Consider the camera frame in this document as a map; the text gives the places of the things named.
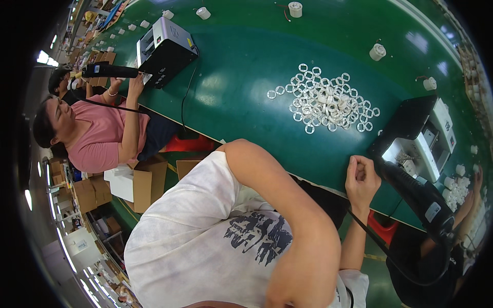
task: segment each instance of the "factory floor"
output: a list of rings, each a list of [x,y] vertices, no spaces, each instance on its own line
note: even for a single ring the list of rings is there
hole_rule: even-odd
[[[172,152],[163,154],[168,159],[168,163],[173,167],[176,166],[176,160],[185,157],[196,156],[195,152]],[[178,183],[178,175],[172,168],[168,167],[166,172],[165,191]],[[123,200],[113,196],[113,201],[107,205],[106,210],[111,212],[122,227],[124,238],[128,235],[138,223],[141,215],[133,212]],[[346,215],[344,222],[339,229],[339,235],[342,240],[346,236],[351,217]],[[365,258],[361,271],[369,276],[370,287],[366,297],[368,308],[399,308],[402,307],[401,301],[394,291],[387,266],[385,265],[386,255],[380,248],[367,237],[365,246]]]

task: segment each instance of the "yellow floor line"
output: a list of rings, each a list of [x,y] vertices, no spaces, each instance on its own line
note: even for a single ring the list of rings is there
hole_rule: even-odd
[[[364,257],[365,258],[368,258],[368,259],[373,259],[373,260],[377,260],[377,261],[382,261],[382,262],[385,262],[387,260],[387,256],[385,257],[380,257],[380,256],[375,256],[375,255],[372,255],[372,254],[364,254]]]
[[[168,168],[170,168],[171,171],[173,171],[174,173],[178,173],[178,171],[176,171],[176,168],[170,163],[168,163]]]
[[[137,218],[135,218],[135,216],[132,214],[132,212],[130,212],[130,210],[123,204],[123,201],[119,198],[119,197],[116,197],[118,199],[118,201],[120,201],[120,203],[123,205],[123,207],[127,210],[127,212],[136,220],[136,221],[139,221]]]

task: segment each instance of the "white t-shirt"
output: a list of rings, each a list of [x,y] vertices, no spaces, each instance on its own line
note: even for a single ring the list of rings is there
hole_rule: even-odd
[[[143,307],[263,307],[272,270],[293,237],[278,212],[260,196],[248,200],[241,188],[225,153],[213,152],[142,215],[125,266]],[[330,307],[351,306],[346,287],[354,307],[366,307],[368,283],[360,271],[339,271]]]

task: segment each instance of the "black hair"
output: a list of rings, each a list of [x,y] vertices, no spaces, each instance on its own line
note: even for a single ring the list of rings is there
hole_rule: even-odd
[[[60,86],[60,82],[62,82],[63,78],[67,73],[70,73],[70,70],[65,68],[57,68],[51,73],[50,79],[48,81],[48,91],[58,96],[59,92],[56,92],[55,89]]]
[[[69,153],[65,149],[65,145],[62,142],[51,145],[51,139],[55,137],[55,130],[51,125],[48,112],[46,111],[46,102],[52,98],[53,97],[49,95],[41,102],[41,105],[39,106],[33,122],[34,139],[40,147],[51,149],[53,157],[68,158]]]

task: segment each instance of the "red wire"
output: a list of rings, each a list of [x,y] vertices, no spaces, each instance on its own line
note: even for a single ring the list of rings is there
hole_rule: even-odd
[[[284,17],[286,17],[287,21],[290,21],[289,18],[286,16],[286,10],[284,10]]]

